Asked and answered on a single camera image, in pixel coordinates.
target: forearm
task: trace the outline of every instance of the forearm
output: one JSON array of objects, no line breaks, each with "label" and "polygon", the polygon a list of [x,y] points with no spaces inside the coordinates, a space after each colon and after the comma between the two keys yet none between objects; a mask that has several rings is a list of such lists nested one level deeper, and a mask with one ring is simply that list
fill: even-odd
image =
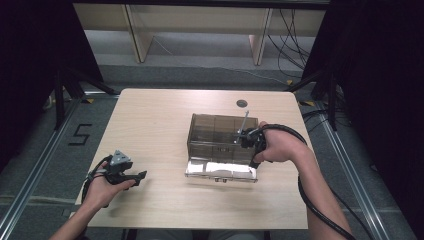
[{"label": "forearm", "polygon": [[53,235],[50,240],[73,240],[86,227],[90,220],[97,213],[98,209],[87,205],[81,205],[80,209]]},{"label": "forearm", "polygon": [[[312,151],[302,151],[294,161],[306,196],[326,217],[351,232],[349,224],[316,163]],[[308,209],[308,225],[312,239],[340,239],[336,231],[327,226]]]}]

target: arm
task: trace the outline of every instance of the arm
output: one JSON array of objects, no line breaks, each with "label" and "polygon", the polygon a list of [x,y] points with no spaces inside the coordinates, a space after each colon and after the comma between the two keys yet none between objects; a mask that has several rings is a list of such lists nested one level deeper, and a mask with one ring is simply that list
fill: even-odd
[{"label": "arm", "polygon": [[[264,160],[285,162],[291,160],[299,171],[306,195],[325,216],[337,225],[351,232],[349,224],[333,193],[319,170],[315,155],[304,143],[289,133],[279,130],[266,130],[267,148],[255,156],[255,162]],[[308,226],[311,239],[340,239],[342,236],[327,226],[309,209]]]},{"label": "arm", "polygon": [[111,185],[103,176],[96,177],[90,184],[81,207],[50,237],[50,240],[75,239],[102,207],[108,205],[120,191],[130,188],[134,184],[135,180],[128,180],[117,185]]}]

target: small round object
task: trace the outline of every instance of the small round object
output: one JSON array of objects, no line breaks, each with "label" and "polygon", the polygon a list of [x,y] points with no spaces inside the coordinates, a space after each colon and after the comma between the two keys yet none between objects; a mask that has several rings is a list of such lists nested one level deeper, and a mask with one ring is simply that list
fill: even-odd
[{"label": "small round object", "polygon": [[240,100],[237,101],[237,106],[239,106],[241,108],[245,108],[245,107],[247,107],[247,101],[240,99]]}]

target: human hand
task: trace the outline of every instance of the human hand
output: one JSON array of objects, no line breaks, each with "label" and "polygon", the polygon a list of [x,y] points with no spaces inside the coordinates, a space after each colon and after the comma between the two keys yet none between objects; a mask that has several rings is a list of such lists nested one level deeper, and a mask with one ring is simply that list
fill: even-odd
[{"label": "human hand", "polygon": [[[261,122],[259,127],[262,128],[266,125],[267,122]],[[274,130],[267,129],[264,131],[266,139],[266,149],[255,155],[254,161],[257,163],[263,161],[271,162],[285,162],[291,160],[296,162],[298,159],[301,159],[304,154],[311,154],[312,151],[299,139],[297,139],[292,134]]]},{"label": "human hand", "polygon": [[[103,162],[99,169],[104,168],[107,162]],[[122,183],[112,185],[100,173],[94,176],[93,181],[88,188],[87,195],[83,205],[91,206],[100,210],[107,206],[119,192],[132,187],[136,181],[134,179],[124,181]]]}]

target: gray floor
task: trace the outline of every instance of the gray floor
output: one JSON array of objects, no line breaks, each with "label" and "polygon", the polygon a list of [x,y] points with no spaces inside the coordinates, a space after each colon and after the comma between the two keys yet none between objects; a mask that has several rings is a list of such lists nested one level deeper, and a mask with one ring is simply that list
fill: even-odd
[{"label": "gray floor", "polygon": [[[137,88],[196,88],[282,91],[287,77],[278,70],[278,52],[268,41],[261,66],[254,66],[247,36],[172,34],[163,33],[155,37],[146,62],[137,64],[124,32],[93,32],[87,36],[92,45],[106,83],[121,90]],[[313,38],[299,38],[300,45],[310,50]],[[297,54],[291,56],[300,63]],[[291,75],[301,75],[301,69],[281,60],[281,68]],[[299,101],[310,100],[312,85],[299,90]],[[87,91],[96,89],[87,85]],[[94,102],[80,103],[64,129],[57,149],[37,184],[9,239],[47,239],[63,224],[72,209],[85,174],[95,154],[117,99],[95,97]],[[316,110],[315,106],[300,106],[303,113]],[[390,239],[415,239],[402,213],[391,197],[348,119],[338,113],[338,134],[358,172],[371,201],[375,205]],[[21,154],[13,159],[0,175],[0,214],[7,212],[13,197],[21,190],[33,166],[42,154],[44,146],[53,133],[54,109],[48,109],[37,120]],[[367,224],[363,209],[352,192],[352,188],[340,165],[339,158],[324,130],[322,119],[314,117],[306,126],[322,172],[329,185]],[[80,133],[89,134],[87,143],[81,142],[74,132],[80,124]],[[349,223],[357,239],[368,239],[359,223],[347,212]],[[120,239],[122,229],[89,228],[91,239]],[[304,230],[275,230],[272,239],[308,239]]]}]

